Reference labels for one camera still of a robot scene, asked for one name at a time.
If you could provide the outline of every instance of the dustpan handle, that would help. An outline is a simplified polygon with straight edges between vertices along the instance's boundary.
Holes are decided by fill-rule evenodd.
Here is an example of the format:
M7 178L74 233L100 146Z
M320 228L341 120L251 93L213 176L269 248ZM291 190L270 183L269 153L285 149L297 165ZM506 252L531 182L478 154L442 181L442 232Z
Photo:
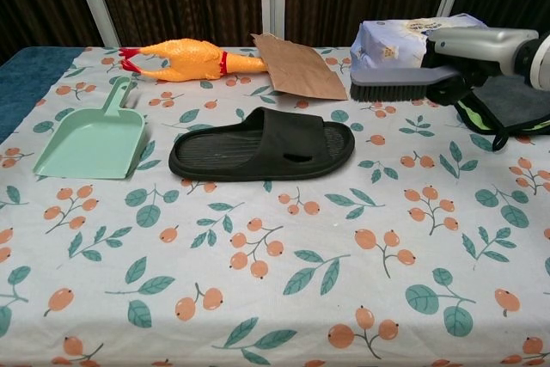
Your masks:
M119 109L130 92L130 82L130 78L126 76L121 76L116 80L107 101L103 105L105 115L116 116L119 114Z

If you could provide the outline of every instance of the table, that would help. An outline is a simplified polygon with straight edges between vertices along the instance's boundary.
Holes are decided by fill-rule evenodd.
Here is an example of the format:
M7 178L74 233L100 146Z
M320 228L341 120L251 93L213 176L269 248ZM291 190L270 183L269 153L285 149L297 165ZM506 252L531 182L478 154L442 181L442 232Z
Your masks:
M318 52L349 87L349 49ZM0 364L547 359L549 137L492 153L454 108L427 101L303 99L273 92L266 74L134 76L127 106L146 115L149 143L130 178L33 175L59 121L100 107L128 75L118 61L113 49L86 49L0 145ZM170 173L181 133L262 105L345 123L355 153L315 180Z

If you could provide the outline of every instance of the brown paper bag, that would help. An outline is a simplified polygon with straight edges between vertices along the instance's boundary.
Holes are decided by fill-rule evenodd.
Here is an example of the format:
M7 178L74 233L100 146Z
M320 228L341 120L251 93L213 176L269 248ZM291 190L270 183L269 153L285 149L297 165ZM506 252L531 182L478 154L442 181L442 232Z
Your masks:
M309 46L281 40L272 34L253 34L275 90L321 99L347 100L344 85Z

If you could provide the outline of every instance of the red band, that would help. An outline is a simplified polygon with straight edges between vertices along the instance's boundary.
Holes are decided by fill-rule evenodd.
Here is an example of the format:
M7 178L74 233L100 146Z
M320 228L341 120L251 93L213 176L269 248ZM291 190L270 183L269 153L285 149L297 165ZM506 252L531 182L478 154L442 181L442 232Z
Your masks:
M223 75L227 75L227 52L223 52L222 54L222 61L220 62L220 73Z

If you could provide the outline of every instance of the chicken's red feet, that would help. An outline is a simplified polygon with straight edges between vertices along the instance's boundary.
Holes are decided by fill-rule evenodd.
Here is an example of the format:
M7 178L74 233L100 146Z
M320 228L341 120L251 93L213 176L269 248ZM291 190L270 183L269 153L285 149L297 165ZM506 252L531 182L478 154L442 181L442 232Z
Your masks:
M139 48L137 47L121 47L119 49L119 56L124 56L126 59L132 58L139 54Z
M130 62L128 59L123 59L120 64L122 65L122 69L129 70L130 72L137 72L141 73L141 69L139 69L135 64Z

